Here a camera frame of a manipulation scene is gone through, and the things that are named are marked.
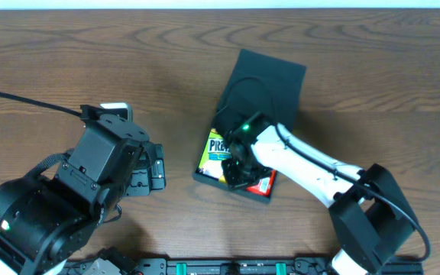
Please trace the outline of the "Pretz snack box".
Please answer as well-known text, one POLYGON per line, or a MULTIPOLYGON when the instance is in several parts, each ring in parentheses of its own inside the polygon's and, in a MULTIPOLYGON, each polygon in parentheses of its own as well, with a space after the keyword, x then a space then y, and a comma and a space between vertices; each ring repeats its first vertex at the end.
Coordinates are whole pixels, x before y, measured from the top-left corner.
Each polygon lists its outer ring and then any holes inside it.
POLYGON ((225 145, 223 137, 215 128, 212 128, 199 160, 199 174, 210 176, 221 183, 226 183, 222 169, 222 161, 230 157, 230 149, 225 145))

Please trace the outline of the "red snack can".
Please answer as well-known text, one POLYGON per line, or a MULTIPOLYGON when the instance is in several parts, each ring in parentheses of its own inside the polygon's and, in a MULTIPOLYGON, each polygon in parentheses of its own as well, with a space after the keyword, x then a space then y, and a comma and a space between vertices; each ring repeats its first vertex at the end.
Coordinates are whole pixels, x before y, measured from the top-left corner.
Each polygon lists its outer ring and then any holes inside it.
POLYGON ((250 186, 246 190, 259 196, 268 197, 273 190, 276 175, 277 172, 275 170, 272 170, 269 177, 261 179, 257 185, 250 186))

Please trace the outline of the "black gift box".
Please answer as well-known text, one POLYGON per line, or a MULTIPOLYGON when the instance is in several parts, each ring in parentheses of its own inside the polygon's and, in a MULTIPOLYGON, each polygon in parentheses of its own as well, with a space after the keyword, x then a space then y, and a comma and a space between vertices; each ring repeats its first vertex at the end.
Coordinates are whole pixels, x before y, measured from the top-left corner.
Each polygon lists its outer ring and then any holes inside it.
MULTIPOLYGON (((215 128, 217 132, 219 128, 231 129, 236 122, 261 112, 275 117, 291 131, 305 74, 306 67, 303 65, 242 50, 216 106, 215 111, 225 115, 214 118, 211 129, 215 128)), ((192 177, 199 183, 228 190, 227 183, 199 174, 198 166, 192 177)))

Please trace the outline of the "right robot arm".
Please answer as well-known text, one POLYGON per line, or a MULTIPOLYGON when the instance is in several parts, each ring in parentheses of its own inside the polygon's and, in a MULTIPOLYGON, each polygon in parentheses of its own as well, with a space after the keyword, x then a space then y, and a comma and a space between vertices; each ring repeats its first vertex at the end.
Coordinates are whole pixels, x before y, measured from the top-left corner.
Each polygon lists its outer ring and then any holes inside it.
POLYGON ((214 126, 231 153, 222 161, 230 189, 253 186, 275 170, 328 209, 341 245, 332 260, 336 273, 380 272, 418 228, 401 188, 381 165, 364 170, 331 158, 261 113, 217 114, 214 126))

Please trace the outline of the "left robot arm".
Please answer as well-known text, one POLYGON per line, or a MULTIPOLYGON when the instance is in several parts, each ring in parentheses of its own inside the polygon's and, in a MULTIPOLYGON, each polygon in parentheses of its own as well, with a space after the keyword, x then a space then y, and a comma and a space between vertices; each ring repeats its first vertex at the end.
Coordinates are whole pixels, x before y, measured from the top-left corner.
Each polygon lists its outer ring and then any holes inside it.
POLYGON ((0 274, 58 274, 124 197, 166 186, 163 147, 129 104, 82 106, 79 143, 0 185, 0 274))

